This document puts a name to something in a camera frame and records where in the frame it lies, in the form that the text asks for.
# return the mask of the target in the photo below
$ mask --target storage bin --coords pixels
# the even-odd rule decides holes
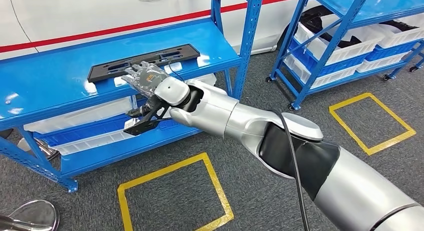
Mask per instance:
[[[337,19],[338,17],[335,14],[322,16],[322,26],[327,27],[331,23],[335,22]],[[334,36],[338,27],[338,25],[336,27],[333,27],[327,33],[331,36]],[[312,31],[307,29],[302,23],[299,22],[297,25],[297,32],[294,35],[294,38],[301,44],[314,35],[315,34]],[[349,29],[342,40],[350,40],[351,36],[357,37],[359,40],[361,40],[361,43],[351,45],[345,48],[336,47],[336,49],[328,59],[326,65],[331,65],[343,60],[370,53],[371,51],[373,51],[377,43],[384,38],[384,35],[381,32],[379,32],[377,29],[372,28],[371,26]],[[306,48],[317,60],[319,60],[321,59],[321,56],[326,50],[327,45],[328,42],[326,40],[317,37],[309,44],[307,44]]]
[[[402,32],[390,25],[376,24],[373,28],[384,35],[384,38],[378,42],[380,47],[387,49],[396,45],[405,44],[411,41],[418,41],[424,38],[424,13],[402,17],[395,19],[395,21],[400,21],[418,28]]]
[[[375,60],[390,57],[393,55],[407,53],[411,51],[411,49],[415,46],[416,43],[417,41],[414,40],[412,42],[407,42],[407,43],[389,47],[389,48],[382,48],[379,45],[377,45],[374,48],[374,50],[365,57],[365,59],[367,61],[375,61]]]
[[[302,62],[299,61],[295,56],[290,54],[287,56],[284,60],[284,63],[293,71],[296,73],[296,75],[300,78],[300,80],[306,84],[309,77],[311,76],[311,72],[303,65]],[[361,64],[348,67],[342,70],[339,70],[337,72],[333,72],[321,77],[318,77],[315,79],[315,82],[313,82],[311,89],[318,88],[320,86],[330,84],[334,81],[341,80],[343,78],[349,77],[355,73],[355,70],[360,66]]]
[[[381,68],[381,67],[385,67],[385,66],[389,66],[389,65],[399,63],[401,61],[402,57],[405,56],[407,53],[408,52],[404,52],[404,53],[393,55],[393,56],[390,56],[390,57],[377,59],[375,61],[364,60],[363,64],[361,64],[357,68],[357,71],[359,73],[364,73],[364,72],[375,70],[375,69],[378,69],[378,68]]]
[[[300,43],[296,39],[292,38],[288,49],[293,50],[299,45]],[[292,53],[299,61],[302,62],[303,65],[305,65],[308,70],[313,70],[318,63],[318,59],[314,57],[311,51],[309,51],[308,49],[305,50],[300,47]],[[360,65],[362,64],[367,55],[369,55],[369,53],[365,53],[356,57],[352,57],[349,59],[342,60],[340,62],[324,66],[319,72],[318,77],[328,75],[340,70],[344,70],[352,66]]]
[[[133,102],[133,100],[135,100],[134,96],[120,98],[59,116],[25,124],[23,128],[27,131],[47,134],[70,127],[108,119],[136,108],[136,103]]]
[[[89,137],[110,133],[116,130],[123,130],[124,124],[130,117],[126,114],[110,117],[104,120],[86,123],[75,127],[69,127],[45,134],[34,132],[34,138],[43,140],[49,146],[58,146]]]
[[[165,130],[165,129],[170,129],[172,127],[175,127],[177,125],[178,125],[177,122],[170,119],[170,120],[165,120],[160,122],[158,128],[161,130]],[[65,156],[65,155],[81,152],[84,150],[97,148],[103,145],[119,142],[122,140],[130,139],[133,137],[136,137],[136,136],[125,133],[123,129],[118,129],[115,131],[99,134],[99,135],[88,137],[88,138],[79,139],[79,140],[64,143],[61,145],[55,145],[55,146],[49,145],[49,146],[52,149],[59,151],[61,155]]]

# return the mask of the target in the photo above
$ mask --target robotic arm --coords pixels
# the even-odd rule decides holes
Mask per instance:
[[[124,76],[142,94],[146,74],[128,70]],[[390,181],[344,148],[323,140],[320,127],[292,113],[281,118],[239,103],[217,87],[198,80],[180,81],[166,73],[149,86],[156,100],[141,120],[134,119],[125,132],[139,135],[154,129],[165,111],[177,122],[212,135],[233,138],[268,170],[293,179],[294,164],[288,131],[297,159],[300,181],[315,205],[344,231],[418,231],[424,228],[424,208]]]

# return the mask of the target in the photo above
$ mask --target blue metal shelf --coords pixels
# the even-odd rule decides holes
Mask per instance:
[[[160,123],[137,137],[65,155],[57,170],[23,125],[136,94],[120,77],[88,83],[90,68],[184,44],[195,47],[200,57],[173,63],[172,71],[184,79],[224,72],[227,93],[240,99],[261,6],[262,0],[248,0],[240,55],[224,38],[221,0],[211,0],[210,18],[0,60],[0,97],[5,100],[0,130],[17,127],[35,156],[3,138],[0,154],[75,192],[78,183],[73,176],[199,133],[196,128]],[[171,71],[167,65],[162,68]],[[237,68],[234,84],[229,68]]]
[[[91,66],[184,44],[200,57],[172,65],[184,79],[239,66],[241,58],[209,19],[0,61],[0,130],[136,94],[120,78],[88,83]]]
[[[340,18],[344,17],[354,0],[317,0]],[[424,13],[424,0],[366,0],[351,29]]]
[[[333,88],[333,87],[336,87],[336,86],[339,86],[339,85],[344,85],[344,84],[350,83],[352,81],[360,80],[360,79],[363,79],[363,78],[366,78],[366,77],[369,77],[369,76],[372,76],[372,75],[376,75],[378,73],[382,73],[383,71],[401,68],[401,67],[405,66],[405,64],[406,63],[404,61],[401,61],[401,62],[394,63],[394,64],[391,64],[391,65],[388,65],[388,66],[379,67],[379,68],[376,68],[374,70],[370,70],[370,71],[367,71],[367,72],[355,72],[352,76],[345,77],[345,78],[339,79],[337,81],[328,83],[326,85],[310,89],[308,91],[308,94],[309,95],[315,94],[315,93],[318,93],[318,92],[321,92],[321,91],[324,91],[324,90],[327,90],[327,89],[330,89],[330,88]]]
[[[391,64],[391,65],[388,65],[388,66],[379,67],[379,68],[376,68],[374,70],[370,70],[370,71],[367,71],[367,72],[357,72],[356,71],[351,76],[339,79],[337,81],[325,84],[325,85],[320,86],[320,87],[312,88],[308,91],[307,94],[308,95],[315,94],[315,93],[318,93],[318,92],[321,92],[321,91],[324,91],[324,90],[327,90],[327,89],[330,89],[330,88],[333,88],[333,87],[336,87],[336,86],[339,86],[339,85],[343,85],[343,84],[346,84],[346,83],[350,83],[352,81],[360,80],[360,79],[381,73],[383,71],[403,67],[404,65],[406,65],[406,63],[404,61],[401,61],[401,62],[394,63],[394,64]],[[283,64],[283,66],[289,72],[289,74],[297,81],[297,83],[303,88],[305,86],[305,84],[302,82],[300,77],[292,69],[290,69],[286,64]],[[287,79],[286,77],[283,77],[284,74],[279,70],[277,70],[277,75],[281,79]],[[299,95],[297,90],[295,90],[295,91],[291,90],[291,91],[294,94],[294,96],[297,97]]]
[[[137,137],[62,156],[60,171],[65,178],[74,177],[200,132],[181,124],[167,130],[156,128]]]
[[[336,49],[342,37],[345,36],[346,32],[349,29],[354,29],[361,26],[376,24],[396,18],[401,18],[405,16],[415,15],[419,13],[424,13],[424,0],[317,0],[327,9],[331,10],[337,16],[339,20],[333,22],[327,27],[324,27],[320,32],[316,33],[314,36],[309,38],[304,43],[291,47],[290,52],[287,53],[287,50],[290,45],[290,40],[293,39],[295,34],[296,27],[302,15],[303,8],[307,5],[308,0],[299,0],[297,3],[294,15],[291,19],[290,25],[284,36],[280,51],[278,53],[275,64],[272,68],[272,72],[269,75],[271,80],[275,80],[277,77],[282,79],[282,81],[287,85],[290,91],[294,94],[296,99],[291,104],[291,107],[295,110],[300,109],[301,102],[305,99],[307,95],[314,94],[319,91],[323,91],[341,84],[352,82],[358,79],[365,78],[372,74],[382,72],[384,70],[394,69],[390,74],[384,76],[384,80],[394,79],[396,74],[401,70],[401,68],[409,62],[415,55],[420,53],[424,48],[424,44],[421,43],[419,48],[414,50],[407,58],[400,63],[390,65],[388,67],[378,68],[373,71],[365,73],[355,73],[353,76],[343,78],[341,80],[332,82],[327,85],[323,85],[318,88],[311,89],[311,86],[320,76],[320,73],[323,71],[325,64],[332,55],[333,51]],[[295,53],[295,50],[300,49],[301,47],[306,46],[313,39],[316,39],[323,33],[327,32],[329,29],[336,27],[338,25],[337,31],[333,35],[331,41],[328,43],[327,48],[321,56],[321,59],[317,61],[314,67],[310,68],[310,77],[305,84],[302,82],[299,83],[299,78],[296,78],[296,74],[288,69],[289,73],[295,76],[296,81],[300,84],[301,90],[297,91],[290,81],[284,77],[280,69],[284,66],[285,57],[290,53]]]

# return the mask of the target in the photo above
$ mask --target yellow floor marking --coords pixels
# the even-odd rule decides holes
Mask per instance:
[[[119,185],[117,192],[118,192],[118,199],[119,199],[119,205],[123,220],[123,227],[125,231],[133,231],[133,225],[131,223],[131,217],[130,217],[130,210],[128,208],[128,202],[127,198],[125,197],[125,190],[130,189],[134,186],[140,185],[142,183],[145,183],[147,181],[150,181],[152,179],[156,179],[160,176],[169,174],[170,172],[173,172],[177,169],[180,169],[182,167],[185,167],[187,165],[191,165],[197,161],[202,161],[204,165],[206,166],[207,172],[209,173],[210,179],[212,180],[213,186],[215,187],[216,193],[219,197],[219,200],[221,201],[222,207],[224,209],[225,215],[217,218],[216,220],[206,224],[205,226],[202,226],[197,229],[197,231],[212,231],[216,228],[226,224],[228,221],[232,220],[234,218],[233,211],[231,210],[230,204],[228,203],[227,197],[225,196],[224,190],[221,187],[220,181],[218,180],[217,174],[215,173],[214,167],[212,167],[211,160],[208,157],[208,154],[205,152],[198,154],[196,156],[187,158],[183,161],[177,162],[175,164],[172,164],[168,167],[162,168],[160,170],[154,171],[152,173],[146,174],[144,176],[141,176],[139,178],[136,178],[134,180],[122,183]]]
[[[374,100],[380,107],[382,107],[388,114],[390,114],[396,121],[398,121],[407,131],[380,144],[375,145],[374,147],[368,148],[364,142],[362,142],[359,137],[348,127],[348,125],[340,118],[339,115],[335,112],[337,109],[350,105],[359,100],[365,98],[371,98]],[[403,121],[399,116],[397,116],[392,110],[390,110],[384,103],[382,103],[378,98],[376,98],[372,93],[366,92],[361,95],[358,95],[348,100],[339,102],[329,107],[330,114],[337,120],[337,122],[347,131],[347,133],[358,143],[358,145],[367,153],[368,155],[375,154],[379,151],[384,150],[392,145],[395,145],[407,138],[415,135],[417,132],[413,130],[405,121]]]

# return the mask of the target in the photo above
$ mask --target black bracket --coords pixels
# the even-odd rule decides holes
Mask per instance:
[[[147,131],[156,129],[156,127],[159,125],[161,121],[171,119],[171,118],[163,118],[165,113],[169,109],[169,107],[170,105],[168,103],[159,102],[155,107],[151,109],[150,112],[148,112],[145,116],[143,116],[143,118],[140,121],[138,121],[135,125],[124,129],[123,131],[127,134],[137,136]],[[158,115],[157,114],[158,111],[162,108],[164,108],[163,112],[160,115]]]
[[[197,51],[191,44],[184,44],[92,66],[87,80],[90,83],[94,83],[126,75],[127,73],[124,71],[126,68],[129,68],[134,64],[138,65],[142,61],[155,64],[157,66],[164,66],[176,62],[195,59],[199,56],[199,51]]]

